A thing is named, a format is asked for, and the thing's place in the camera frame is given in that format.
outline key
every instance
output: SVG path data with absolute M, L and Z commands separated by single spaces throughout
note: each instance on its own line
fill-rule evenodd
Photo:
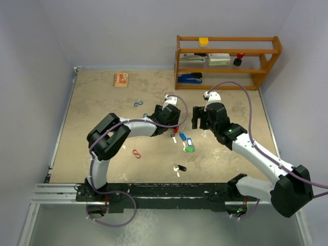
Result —
M 174 168 L 173 168 L 174 172 L 176 172 L 176 174 L 178 175 L 178 177 L 180 177 L 179 169 L 180 169 L 180 168 L 179 168 L 178 165 L 175 165 Z
M 175 134 L 171 134 L 171 138 L 173 138 L 174 143 L 176 144 Z

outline orange wooden shelf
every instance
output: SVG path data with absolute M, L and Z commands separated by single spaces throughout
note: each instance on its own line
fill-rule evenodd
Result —
M 209 42 L 271 42 L 272 49 L 214 49 L 214 48 L 181 48 L 181 41 L 198 41 L 199 37 L 180 37 L 177 36 L 177 50 L 175 52 L 175 89 L 210 89 L 211 86 L 202 85 L 181 85 L 178 84 L 179 73 L 250 73 L 253 86 L 246 86 L 249 90 L 258 90 L 264 79 L 272 69 L 278 57 L 282 53 L 282 45 L 277 36 L 274 37 L 208 37 Z M 230 56 L 236 56 L 238 53 L 244 53 L 245 56 L 255 56 L 259 58 L 259 69 L 240 69 L 235 68 L 219 68 L 221 66 L 209 66 L 207 61 L 204 64 L 180 63 L 180 54 L 184 53 L 229 53 Z M 269 60 L 265 54 L 271 54 Z M 230 90 L 241 89 L 238 86 L 220 86 L 218 89 Z

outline cable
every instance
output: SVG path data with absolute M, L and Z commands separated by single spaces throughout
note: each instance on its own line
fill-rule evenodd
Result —
M 210 93 L 212 90 L 214 90 L 216 87 L 222 85 L 222 84 L 225 84 L 225 83 L 233 83 L 235 85 L 238 85 L 239 87 L 241 87 L 243 89 L 243 91 L 246 93 L 246 96 L 247 96 L 247 99 L 248 99 L 248 103 L 250 105 L 250 119 L 249 119 L 249 124 L 248 124 L 248 132 L 249 132 L 249 135 L 250 135 L 250 141 L 252 143 L 252 145 L 254 146 L 254 148 L 260 152 L 260 154 L 262 154 L 264 157 L 266 157 L 267 159 L 269 159 L 270 161 L 272 161 L 274 164 L 276 164 L 277 166 L 279 166 L 281 169 L 283 169 L 284 171 L 286 171 L 287 173 L 289 173 L 291 176 L 293 176 L 294 178 L 304 182 L 304 183 L 307 183 L 309 185 L 312 185 L 312 186 L 316 186 L 316 187 L 320 187 L 320 188 L 324 188 L 324 189 L 328 189 L 328 186 L 327 185 L 324 185 L 324 184 L 319 184 L 319 183 L 315 183 L 315 182 L 312 182 L 312 181 L 309 181 L 305 178 L 301 178 L 299 176 L 297 176 L 295 173 L 291 172 L 290 170 L 288 170 L 286 167 L 284 167 L 283 165 L 280 165 L 279 162 L 277 162 L 275 159 L 271 158 L 270 156 L 268 156 L 267 154 L 265 154 L 263 151 L 261 151 L 259 149 L 258 146 L 256 146 L 256 144 L 254 143 L 254 139 L 253 139 L 253 136 L 252 136 L 252 102 L 251 102 L 251 97 L 248 93 L 248 91 L 245 89 L 244 86 L 242 86 L 241 84 L 237 83 L 237 82 L 233 82 L 233 81 L 226 81 L 226 82 L 221 82 L 217 85 L 215 85 L 214 87 L 212 87 L 208 93 Z M 314 198 L 318 198 L 318 197 L 321 197 L 321 196 L 324 196 L 324 195 L 328 195 L 328 192 L 324 192 L 324 193 L 321 193 L 321 194 L 318 194 L 318 195 L 315 195 Z
M 183 121 L 182 121 L 181 123 L 178 123 L 178 124 L 173 125 L 173 126 L 165 126 L 165 125 L 162 125 L 162 124 L 159 124 L 159 123 L 153 122 L 153 121 L 148 121 L 148 120 L 145 121 L 144 119 L 130 119 L 130 120 L 124 120 L 124 121 L 121 121 L 121 122 L 117 123 L 116 125 L 112 126 L 110 129 L 108 129 L 108 130 L 107 130 L 102 136 L 100 136 L 100 138 L 98 138 L 98 139 L 97 139 L 97 140 L 96 140 L 96 141 L 90 146 L 90 148 L 89 148 L 89 153 L 90 153 L 90 155 L 92 156 L 92 160 L 91 160 L 91 163 L 90 163 L 90 185 L 91 185 L 93 191 L 96 192 L 96 193 L 98 193 L 98 194 L 101 194 L 101 195 L 109 195 L 109 194 L 116 194 L 116 193 L 121 193 L 121 194 L 126 195 L 126 196 L 129 197 L 129 198 L 132 200 L 132 202 L 133 202 L 134 212 L 133 212 L 132 217 L 131 217 L 127 222 L 122 223 L 122 224 L 109 224 L 109 223 L 105 223 L 105 222 L 102 222 L 102 221 L 100 221 L 100 220 L 97 220 L 97 219 L 93 218 L 93 217 L 90 215 L 88 209 L 86 208 L 87 216 L 88 216 L 87 218 L 93 220 L 93 221 L 96 222 L 96 223 L 99 223 L 99 224 L 102 224 L 102 225 L 104 225 L 104 226 L 107 226 L 107 227 L 122 227 L 122 226 L 125 226 L 125 225 L 127 225 L 128 223 L 130 223 L 130 222 L 133 220 L 133 218 L 135 217 L 135 215 L 136 215 L 136 213 L 137 213 L 137 204 L 136 204 L 135 200 L 133 199 L 133 197 L 132 197 L 130 194 L 128 194 L 128 193 L 126 193 L 126 192 L 123 192 L 123 191 L 100 192 L 100 191 L 98 191 L 98 190 L 96 189 L 96 187 L 94 186 L 94 183 L 93 183 L 93 176 L 92 176 L 92 169 L 93 169 L 93 165 L 94 165 L 94 161 L 95 161 L 96 156 L 95 156 L 95 154 L 92 152 L 92 150 L 93 150 L 93 148 L 99 143 L 99 141 L 100 141 L 101 139 L 103 139 L 108 133 L 110 133 L 110 132 L 113 131 L 115 128 L 117 128 L 117 127 L 119 127 L 119 126 L 121 126 L 121 125 L 123 125 L 123 124 L 125 124 L 125 123 L 129 123 L 129 122 L 146 122 L 146 123 L 150 123 L 150 124 L 156 125 L 156 126 L 158 126 L 158 127 L 163 127 L 163 128 L 176 128 L 176 127 L 178 127 L 178 126 L 181 126 L 181 125 L 182 125 L 183 123 L 185 123 L 185 121 L 187 120 L 187 117 L 188 117 L 188 106 L 187 106 L 185 100 L 182 99 L 182 97 L 180 97 L 180 96 L 178 96 L 178 95 L 168 95 L 168 96 L 175 96 L 175 97 L 179 98 L 179 99 L 182 101 L 182 103 L 184 104 L 185 108 L 186 108 L 186 116 L 185 116 L 185 118 L 183 119 Z

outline beige table surface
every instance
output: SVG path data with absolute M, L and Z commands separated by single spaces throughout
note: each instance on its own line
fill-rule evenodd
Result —
M 191 129 L 193 106 L 204 106 L 204 90 L 174 90 L 174 73 L 170 70 L 126 71 L 127 88 L 113 88 L 117 70 L 82 70 L 78 74 L 63 133 L 54 162 L 51 183 L 84 182 L 90 166 L 88 133 L 108 114 L 141 118 L 151 114 L 156 104 L 162 105 L 166 94 L 178 94 L 188 104 L 188 119 L 184 133 L 195 145 L 194 153 L 184 152 L 182 140 L 170 137 L 171 130 L 156 137 L 134 137 L 125 141 L 111 160 L 108 182 L 227 182 L 240 173 L 259 179 L 266 177 L 251 163 L 227 147 L 219 144 L 209 130 Z M 248 128 L 249 106 L 243 91 L 218 91 L 232 122 Z M 253 103 L 253 136 L 275 153 L 273 140 L 258 91 L 249 91 Z M 134 107 L 136 101 L 143 105 Z M 185 116 L 181 102 L 180 119 Z M 137 159 L 132 150 L 137 149 Z M 173 171 L 174 164 L 187 167 L 180 178 Z

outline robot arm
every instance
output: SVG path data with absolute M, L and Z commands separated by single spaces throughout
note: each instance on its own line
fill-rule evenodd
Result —
M 111 136 L 105 136 L 94 147 L 93 153 L 97 157 L 92 168 L 93 184 L 96 189 L 103 187 L 107 183 L 106 175 L 110 159 L 117 154 L 124 141 L 129 137 L 136 136 L 157 136 L 168 128 L 157 127 L 147 122 L 173 126 L 178 124 L 180 110 L 176 107 L 177 98 L 165 97 L 163 106 L 156 105 L 155 112 L 148 117 L 140 119 L 140 122 L 128 122 L 117 127 Z M 108 129 L 120 121 L 129 121 L 129 119 L 119 118 L 114 113 L 108 114 L 87 136 L 89 148 L 99 139 Z
M 204 99 L 207 100 L 205 107 L 193 108 L 192 128 L 197 129 L 198 119 L 200 119 L 199 128 L 210 129 L 220 144 L 242 155 L 264 173 L 270 181 L 253 179 L 245 174 L 238 175 L 234 179 L 236 180 L 234 185 L 239 194 L 271 202 L 274 208 L 285 217 L 291 217 L 313 199 L 311 185 L 292 177 L 280 166 L 260 154 L 251 143 L 247 130 L 230 122 L 218 93 L 205 92 Z M 294 167 L 273 155 L 259 143 L 254 142 L 254 144 L 291 172 L 310 180 L 308 170 L 302 165 Z

